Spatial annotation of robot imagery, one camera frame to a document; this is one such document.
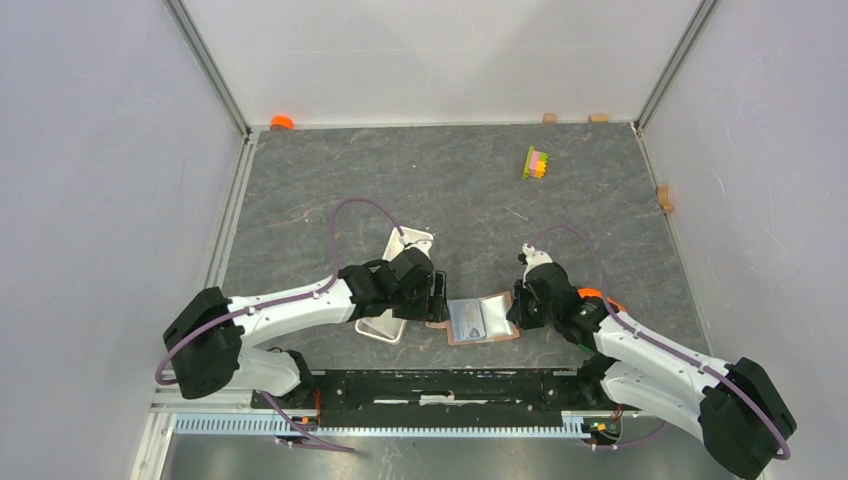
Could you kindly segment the brown leather card holder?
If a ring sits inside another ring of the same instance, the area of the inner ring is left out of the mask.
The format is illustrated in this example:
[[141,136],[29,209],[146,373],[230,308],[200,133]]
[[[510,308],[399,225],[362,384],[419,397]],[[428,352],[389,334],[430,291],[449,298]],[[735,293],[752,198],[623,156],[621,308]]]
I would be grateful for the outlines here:
[[425,326],[443,330],[451,346],[514,340],[520,337],[520,331],[506,318],[512,304],[513,297],[509,292],[449,300],[443,321],[426,322]]

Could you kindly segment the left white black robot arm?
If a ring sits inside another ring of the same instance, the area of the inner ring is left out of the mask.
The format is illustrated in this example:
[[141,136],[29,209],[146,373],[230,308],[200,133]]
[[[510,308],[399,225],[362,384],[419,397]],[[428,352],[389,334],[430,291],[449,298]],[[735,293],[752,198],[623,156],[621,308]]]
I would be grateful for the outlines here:
[[342,268],[337,275],[304,287],[255,297],[227,297],[219,287],[197,293],[163,334],[164,363],[186,400],[225,388],[264,391],[290,407],[306,405],[313,376],[302,354],[272,352],[272,339],[322,325],[341,325],[384,313],[408,321],[444,315],[446,275],[428,254],[409,246],[390,260]]

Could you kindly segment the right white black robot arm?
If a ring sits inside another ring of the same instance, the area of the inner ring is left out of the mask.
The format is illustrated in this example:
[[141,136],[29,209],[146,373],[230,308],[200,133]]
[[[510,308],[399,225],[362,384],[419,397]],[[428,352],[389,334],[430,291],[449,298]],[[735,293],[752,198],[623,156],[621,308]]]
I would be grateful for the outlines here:
[[653,415],[701,441],[741,479],[788,458],[797,423],[766,370],[699,353],[644,327],[598,290],[571,284],[546,253],[521,254],[507,318],[522,330],[549,326],[589,353],[577,392],[591,408],[610,401]]

